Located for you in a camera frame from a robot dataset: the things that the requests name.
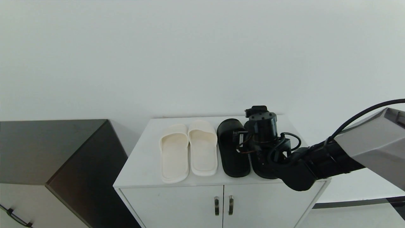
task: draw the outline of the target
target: cabinet top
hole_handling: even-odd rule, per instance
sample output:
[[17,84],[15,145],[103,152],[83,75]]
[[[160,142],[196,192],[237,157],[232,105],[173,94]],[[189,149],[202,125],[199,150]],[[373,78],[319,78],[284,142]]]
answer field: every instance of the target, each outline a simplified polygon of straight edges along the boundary
[[0,183],[45,184],[105,122],[0,122]]
[[[225,174],[222,168],[221,156],[219,148],[218,155],[218,170],[213,176],[196,176],[190,169],[188,177],[174,184],[165,184],[160,178],[160,150],[159,138],[163,129],[173,125],[182,123],[186,126],[190,125],[194,120],[206,120],[210,122],[215,129],[219,124],[228,119],[235,118],[244,124],[248,119],[244,116],[221,116],[221,117],[193,117],[193,118],[162,118],[151,119],[141,135],[134,150],[129,156],[127,162],[118,175],[114,187],[115,188],[139,188],[139,187],[174,187],[174,186],[200,186],[200,185],[237,185],[237,184],[259,184],[259,183],[282,183],[280,179],[268,180],[256,175],[251,169],[249,175],[241,178],[232,178]],[[300,134],[293,127],[287,116],[277,116],[278,132],[288,131],[298,136]],[[291,145],[296,145],[298,141],[295,138],[291,139]]]

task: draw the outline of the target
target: white cabinet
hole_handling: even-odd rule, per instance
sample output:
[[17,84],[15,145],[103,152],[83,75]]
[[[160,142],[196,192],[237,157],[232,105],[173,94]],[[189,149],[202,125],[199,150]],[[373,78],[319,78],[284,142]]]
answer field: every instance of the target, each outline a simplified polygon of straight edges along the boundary
[[[315,182],[305,192],[283,183],[225,185],[224,228],[294,227],[324,185]],[[229,213],[233,200],[233,213]]]
[[[225,119],[237,117],[152,119],[114,183],[114,187],[138,223],[144,228],[234,228],[234,227],[298,227],[316,200],[329,184],[319,180],[308,191],[294,191],[281,180],[257,176],[253,169],[242,178],[225,174],[218,152],[218,170],[213,176],[196,176],[191,171],[179,183],[165,184],[160,179],[162,129],[173,124],[187,126],[203,119],[216,129]],[[279,132],[299,136],[286,116],[277,116]],[[233,214],[230,210],[233,198]],[[218,213],[215,214],[215,198]]]
[[[123,189],[145,227],[222,226],[223,186]],[[215,215],[215,198],[218,213]]]

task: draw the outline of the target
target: gray cabinet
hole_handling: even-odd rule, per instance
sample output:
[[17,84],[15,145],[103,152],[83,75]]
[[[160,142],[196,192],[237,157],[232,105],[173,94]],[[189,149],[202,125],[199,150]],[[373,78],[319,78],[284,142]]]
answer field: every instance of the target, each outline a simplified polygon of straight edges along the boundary
[[137,227],[112,187],[126,160],[108,120],[0,122],[0,204],[35,228]]

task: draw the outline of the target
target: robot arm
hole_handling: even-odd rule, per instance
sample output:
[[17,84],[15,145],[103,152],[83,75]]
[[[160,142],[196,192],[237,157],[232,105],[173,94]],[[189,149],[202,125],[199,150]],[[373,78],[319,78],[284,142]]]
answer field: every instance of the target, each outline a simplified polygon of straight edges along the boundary
[[345,129],[364,113],[387,103],[404,102],[398,99],[370,107],[345,122],[324,142],[294,152],[284,136],[288,133],[277,134],[276,115],[265,106],[253,106],[246,110],[249,121],[245,124],[252,164],[259,163],[259,169],[271,171],[296,191],[308,190],[318,179],[365,167],[405,190],[405,112],[385,108]]

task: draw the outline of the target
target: drawer handle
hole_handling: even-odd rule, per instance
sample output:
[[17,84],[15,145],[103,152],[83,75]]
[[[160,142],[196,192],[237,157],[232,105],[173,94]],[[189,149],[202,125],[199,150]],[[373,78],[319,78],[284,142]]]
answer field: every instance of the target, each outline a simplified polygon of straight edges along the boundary
[[233,215],[233,196],[229,196],[229,215]]
[[214,203],[215,203],[215,216],[220,215],[220,199],[218,196],[214,198]]
[[15,214],[13,214],[14,209],[12,209],[12,208],[6,209],[6,208],[5,208],[3,205],[1,205],[1,204],[0,204],[0,208],[3,209],[3,210],[5,210],[6,213],[7,213],[14,221],[18,222],[18,223],[21,224],[22,226],[32,228],[32,225],[33,225],[32,222],[26,223],[26,222],[24,222],[22,219],[18,218],[18,216],[16,216]]

